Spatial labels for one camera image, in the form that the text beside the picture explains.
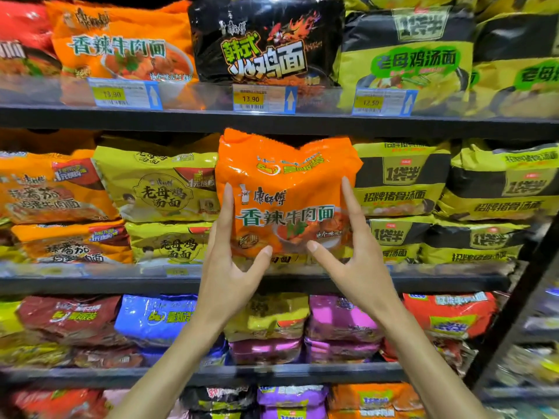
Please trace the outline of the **person's right hand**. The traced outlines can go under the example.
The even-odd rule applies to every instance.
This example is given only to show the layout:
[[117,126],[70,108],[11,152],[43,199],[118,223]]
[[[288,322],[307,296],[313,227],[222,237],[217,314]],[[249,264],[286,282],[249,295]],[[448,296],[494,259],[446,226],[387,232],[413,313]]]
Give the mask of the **person's right hand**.
[[403,306],[383,263],[381,247],[372,235],[347,177],[342,178],[341,189],[352,228],[353,255],[343,263],[344,276],[331,278],[346,299],[378,325],[386,326]]

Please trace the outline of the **orange noodle multipack with bowl picture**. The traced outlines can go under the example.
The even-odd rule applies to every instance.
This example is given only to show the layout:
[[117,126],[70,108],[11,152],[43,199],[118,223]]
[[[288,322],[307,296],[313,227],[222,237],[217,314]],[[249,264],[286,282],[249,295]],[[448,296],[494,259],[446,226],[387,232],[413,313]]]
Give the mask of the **orange noodle multipack with bowl picture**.
[[309,142],[299,148],[227,128],[215,166],[220,204],[226,184],[234,198],[231,249],[254,259],[266,246],[295,261],[306,243],[330,251],[349,241],[351,226],[342,192],[355,183],[363,162],[349,137]]
[[193,106],[195,67],[190,0],[149,10],[84,1],[46,1],[61,63],[60,101],[87,105],[88,78],[164,82],[170,106]]

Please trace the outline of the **person's left forearm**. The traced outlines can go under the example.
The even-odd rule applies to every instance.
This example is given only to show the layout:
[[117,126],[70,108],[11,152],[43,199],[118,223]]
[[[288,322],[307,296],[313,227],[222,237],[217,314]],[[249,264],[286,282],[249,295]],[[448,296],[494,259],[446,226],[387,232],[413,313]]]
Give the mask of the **person's left forearm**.
[[106,419],[167,419],[202,358],[234,314],[235,310],[203,307],[199,302],[175,342]]

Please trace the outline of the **person's right forearm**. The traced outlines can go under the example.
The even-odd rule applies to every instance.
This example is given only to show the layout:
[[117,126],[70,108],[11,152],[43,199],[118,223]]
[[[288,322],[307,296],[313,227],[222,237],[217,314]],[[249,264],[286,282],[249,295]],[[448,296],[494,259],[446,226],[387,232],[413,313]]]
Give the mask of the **person's right forearm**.
[[430,419],[492,419],[398,298],[372,313]]

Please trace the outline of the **pink noodle multipack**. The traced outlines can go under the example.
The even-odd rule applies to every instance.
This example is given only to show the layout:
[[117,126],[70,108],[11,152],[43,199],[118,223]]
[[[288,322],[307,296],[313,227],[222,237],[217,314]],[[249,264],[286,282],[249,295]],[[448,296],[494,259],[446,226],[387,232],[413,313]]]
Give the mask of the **pink noodle multipack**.
[[374,320],[346,298],[309,296],[310,316],[305,335],[315,340],[377,343],[383,338]]
[[381,347],[380,342],[314,340],[304,338],[306,362],[311,364],[369,363]]
[[229,342],[234,364],[242,366],[290,364],[300,359],[302,349],[303,338]]

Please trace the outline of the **yellow black noodle multipack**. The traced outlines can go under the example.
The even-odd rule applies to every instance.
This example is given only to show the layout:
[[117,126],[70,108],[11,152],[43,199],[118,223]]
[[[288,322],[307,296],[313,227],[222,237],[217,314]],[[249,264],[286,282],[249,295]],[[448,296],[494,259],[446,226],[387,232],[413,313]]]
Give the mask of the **yellow black noodle multipack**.
[[385,264],[415,264],[434,216],[376,217],[368,218],[367,223],[381,246]]
[[362,161],[354,195],[366,217],[432,213],[450,172],[450,141],[374,140],[353,147]]
[[424,264],[465,264],[516,260],[529,225],[506,222],[452,222],[435,218],[418,251]]
[[466,139],[451,147],[437,214],[452,221],[522,221],[559,212],[559,142],[504,145]]

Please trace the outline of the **black shelf board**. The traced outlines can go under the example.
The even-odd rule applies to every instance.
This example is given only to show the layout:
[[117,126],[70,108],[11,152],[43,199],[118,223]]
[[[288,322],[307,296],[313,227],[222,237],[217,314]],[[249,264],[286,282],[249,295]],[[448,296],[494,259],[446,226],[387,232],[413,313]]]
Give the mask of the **black shelf board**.
[[[509,287],[507,276],[489,275],[394,275],[400,293],[471,293],[504,291]],[[31,277],[0,278],[0,297],[11,296],[85,296],[131,294],[155,296],[197,293],[200,277]],[[265,276],[260,293],[298,292],[307,294],[338,294],[339,289],[325,275]]]
[[[148,369],[138,368],[6,368],[0,388],[69,389],[132,387]],[[408,381],[398,363],[283,364],[269,366],[205,366],[194,373],[190,387],[311,386],[318,384]]]
[[88,129],[214,133],[225,128],[277,135],[361,138],[559,141],[559,120],[522,118],[374,117],[343,114],[272,114],[233,111],[147,111],[1,105],[0,128]]

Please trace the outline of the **purple noodle multipack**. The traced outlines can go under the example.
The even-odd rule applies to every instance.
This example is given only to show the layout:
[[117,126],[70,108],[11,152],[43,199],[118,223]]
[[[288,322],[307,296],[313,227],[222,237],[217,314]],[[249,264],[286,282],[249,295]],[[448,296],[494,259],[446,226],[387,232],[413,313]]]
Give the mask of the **purple noodle multipack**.
[[325,405],[307,407],[263,407],[260,419],[328,419]]
[[256,400],[259,405],[270,408],[316,407],[323,404],[329,387],[317,386],[259,386]]

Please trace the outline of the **bright red noodle multipack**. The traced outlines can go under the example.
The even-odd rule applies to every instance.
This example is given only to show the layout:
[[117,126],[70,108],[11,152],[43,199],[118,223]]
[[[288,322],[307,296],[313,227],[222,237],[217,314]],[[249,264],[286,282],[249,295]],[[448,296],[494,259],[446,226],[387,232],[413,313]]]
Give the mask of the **bright red noodle multipack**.
[[437,338],[431,335],[427,335],[427,338],[446,363],[463,379],[479,350],[465,340]]
[[490,292],[403,294],[402,301],[427,334],[454,340],[483,335],[498,310],[497,301]]

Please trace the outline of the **clear plastic shelf guard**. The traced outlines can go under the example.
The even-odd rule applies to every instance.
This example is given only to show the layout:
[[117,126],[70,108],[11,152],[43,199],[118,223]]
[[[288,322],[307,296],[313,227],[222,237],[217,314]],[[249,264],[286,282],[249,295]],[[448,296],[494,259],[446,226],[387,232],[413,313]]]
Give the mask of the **clear plastic shelf guard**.
[[[93,263],[15,263],[0,261],[0,279],[28,276],[31,278],[59,277],[161,277],[165,275],[166,267],[187,267],[189,276],[199,275],[201,265],[157,265],[142,264],[93,264]],[[474,276],[497,275],[507,276],[516,268],[515,261],[509,262],[480,262],[465,264],[388,264],[388,271],[392,275],[406,276]]]
[[[232,85],[233,84],[212,84],[197,83],[189,86],[196,96],[196,103],[193,106],[170,106],[171,100],[169,93],[163,93],[164,82],[158,83],[159,94],[163,104],[163,111],[233,111]],[[318,114],[343,114],[351,115],[352,108],[348,111],[338,108],[339,97],[342,93],[341,87],[318,87],[318,86],[298,86],[296,113],[318,113]],[[17,75],[0,76],[0,104],[1,105],[48,105],[64,107],[97,107],[91,89],[86,91],[87,101],[92,101],[87,105],[65,105],[60,101],[61,88],[60,77],[27,77]],[[513,117],[474,117],[467,116],[466,110],[469,103],[465,104],[460,111],[452,114],[440,115],[412,115],[409,117],[454,117],[454,118],[513,118]]]

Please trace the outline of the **white blue price tag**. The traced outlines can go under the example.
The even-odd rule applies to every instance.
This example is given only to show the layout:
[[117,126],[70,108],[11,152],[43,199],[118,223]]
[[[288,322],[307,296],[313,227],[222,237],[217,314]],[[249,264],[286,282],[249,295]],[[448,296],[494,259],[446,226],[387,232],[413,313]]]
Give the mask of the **white blue price tag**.
[[296,113],[298,87],[233,84],[235,112],[293,115]]
[[95,105],[107,109],[162,111],[158,83],[130,79],[88,78]]
[[418,90],[357,88],[352,105],[352,116],[409,117]]

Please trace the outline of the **dark red noodle multipack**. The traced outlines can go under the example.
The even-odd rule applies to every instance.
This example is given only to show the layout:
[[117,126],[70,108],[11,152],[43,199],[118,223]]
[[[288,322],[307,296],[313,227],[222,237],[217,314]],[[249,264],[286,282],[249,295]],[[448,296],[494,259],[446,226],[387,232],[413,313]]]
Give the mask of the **dark red noodle multipack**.
[[27,296],[16,315],[28,331],[78,347],[118,347],[129,341],[115,329],[121,296],[63,298]]
[[73,351],[72,365],[80,368],[136,368],[144,364],[134,347],[79,347]]

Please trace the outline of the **yellow black multipack green label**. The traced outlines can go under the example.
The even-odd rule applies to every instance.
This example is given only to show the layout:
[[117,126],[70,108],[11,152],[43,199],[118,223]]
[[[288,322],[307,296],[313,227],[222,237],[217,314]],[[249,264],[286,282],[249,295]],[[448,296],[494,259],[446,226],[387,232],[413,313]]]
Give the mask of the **yellow black multipack green label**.
[[478,0],[477,2],[478,22],[504,13],[559,13],[559,0]]
[[559,13],[478,24],[467,116],[559,119]]
[[466,6],[347,12],[333,79],[338,108],[353,106],[357,89],[415,90],[412,115],[460,111],[469,100],[473,13]]
[[465,6],[473,9],[478,0],[343,0],[346,11],[368,12],[398,8],[431,8],[440,6]]

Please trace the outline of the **black noodle multipack with flames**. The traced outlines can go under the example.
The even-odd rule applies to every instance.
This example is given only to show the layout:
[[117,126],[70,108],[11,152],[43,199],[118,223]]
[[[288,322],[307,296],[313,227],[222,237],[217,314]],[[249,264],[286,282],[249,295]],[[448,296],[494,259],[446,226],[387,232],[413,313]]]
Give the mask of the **black noodle multipack with flames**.
[[195,0],[188,16],[203,83],[334,85],[343,0]]

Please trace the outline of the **yellow green noodle multipack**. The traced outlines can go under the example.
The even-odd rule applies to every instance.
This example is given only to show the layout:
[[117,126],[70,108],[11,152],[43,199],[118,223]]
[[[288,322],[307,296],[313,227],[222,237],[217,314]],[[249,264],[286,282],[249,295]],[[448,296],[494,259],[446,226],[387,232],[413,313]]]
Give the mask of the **yellow green noodle multipack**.
[[0,338],[0,367],[51,369],[72,362],[72,349],[55,342],[13,333]]
[[21,300],[0,300],[0,338],[24,331],[17,310]]

